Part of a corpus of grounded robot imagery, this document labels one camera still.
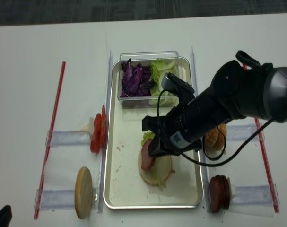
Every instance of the tomato slice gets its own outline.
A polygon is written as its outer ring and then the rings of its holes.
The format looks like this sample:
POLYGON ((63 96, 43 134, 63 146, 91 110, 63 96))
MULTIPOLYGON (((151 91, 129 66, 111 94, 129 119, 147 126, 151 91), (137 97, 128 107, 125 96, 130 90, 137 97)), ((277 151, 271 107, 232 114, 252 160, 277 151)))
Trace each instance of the tomato slice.
POLYGON ((94 120, 94 132, 100 132, 100 127, 101 127, 101 114, 98 113, 96 114, 95 120, 94 120))
POLYGON ((91 139, 91 146, 90 146, 92 153, 99 152, 99 149, 100 149, 99 140, 100 140, 100 132, 97 130, 94 130, 94 133, 91 139))
POLYGON ((102 106, 102 115, 101 115, 101 128, 100 128, 100 141, 99 144, 102 146, 104 144, 104 136, 105 136, 105 121, 106 121, 106 113, 105 107, 102 106))

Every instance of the red straw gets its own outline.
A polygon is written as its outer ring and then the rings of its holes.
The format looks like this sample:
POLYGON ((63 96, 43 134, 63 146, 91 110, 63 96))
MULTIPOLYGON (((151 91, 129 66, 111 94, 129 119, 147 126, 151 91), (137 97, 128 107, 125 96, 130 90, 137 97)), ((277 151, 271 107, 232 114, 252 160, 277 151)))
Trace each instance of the red straw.
MULTIPOLYGON (((259 129, 260 122, 259 122, 258 118, 255 118, 255 123, 256 123, 257 129, 259 129)), ((271 193, 272 201, 274 204, 274 210, 275 210, 275 213, 279 213, 278 199, 277 199, 276 194, 275 194, 274 182, 273 182, 272 177, 271 177, 270 165, 269 165, 268 160, 267 160, 267 154, 266 154, 266 150, 265 150, 264 140, 262 139, 261 133, 259 133, 259 142, 260 142, 261 152, 262 152, 263 161, 264 161, 264 165, 265 165, 265 171, 266 171, 268 184, 270 185, 270 193, 271 193)))
MULTIPOLYGON (((58 107, 59 96, 60 96, 60 91, 61 91, 65 67, 66 67, 66 62, 63 61, 62 67, 61 67, 61 73, 60 73, 60 77, 59 77, 59 82, 58 82, 58 88, 57 88, 57 94, 56 94, 54 109, 53 109, 52 121, 51 121, 51 125, 50 125, 50 138, 52 138, 52 131, 54 130, 54 124, 55 124, 55 119, 56 119, 57 107, 58 107)), ((37 208, 35 209, 34 219, 38 219, 39 206, 40 206, 40 200, 41 200, 41 195, 42 195, 42 191, 43 191, 43 183, 44 183, 44 178, 43 178, 44 166, 45 166, 45 163, 47 162, 49 152, 50 152, 50 146, 47 146, 45 149, 45 155, 44 155, 44 161, 43 161, 43 170, 41 173, 40 185, 39 185, 38 203, 36 206, 37 208)))

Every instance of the robotic arm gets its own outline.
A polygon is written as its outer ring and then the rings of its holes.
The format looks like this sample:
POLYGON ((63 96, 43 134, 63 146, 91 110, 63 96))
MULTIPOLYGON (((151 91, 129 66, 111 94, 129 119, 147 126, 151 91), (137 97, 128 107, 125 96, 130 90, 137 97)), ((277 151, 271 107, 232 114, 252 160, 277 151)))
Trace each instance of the robotic arm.
POLYGON ((204 134, 231 120, 256 117, 287 121, 287 67, 260 65, 243 51, 238 51, 236 58, 251 69, 244 70, 236 60, 226 63, 197 97, 188 83, 172 73, 165 75, 161 85, 179 98, 179 104, 166 116, 159 116, 158 107, 158 117, 142 120, 142 130, 155 133, 148 148, 150 156, 200 150, 204 134))

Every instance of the gray carpet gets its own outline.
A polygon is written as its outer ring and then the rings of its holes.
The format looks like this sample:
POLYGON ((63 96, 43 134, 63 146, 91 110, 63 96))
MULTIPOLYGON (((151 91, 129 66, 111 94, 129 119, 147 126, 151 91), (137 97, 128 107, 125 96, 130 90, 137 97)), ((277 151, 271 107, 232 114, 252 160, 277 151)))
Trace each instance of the gray carpet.
POLYGON ((0 0, 0 26, 285 12, 287 0, 0 0))

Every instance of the purple cabbage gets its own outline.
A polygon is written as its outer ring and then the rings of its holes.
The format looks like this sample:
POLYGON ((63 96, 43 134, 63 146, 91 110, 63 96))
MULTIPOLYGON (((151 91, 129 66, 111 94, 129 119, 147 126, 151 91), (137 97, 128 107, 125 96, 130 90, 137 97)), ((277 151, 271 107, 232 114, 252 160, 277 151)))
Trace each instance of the purple cabbage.
POLYGON ((150 89, 155 85, 154 80, 150 81, 150 66, 131 65, 131 59, 122 62, 124 72, 122 78, 122 93, 120 97, 141 97, 151 96, 150 89))

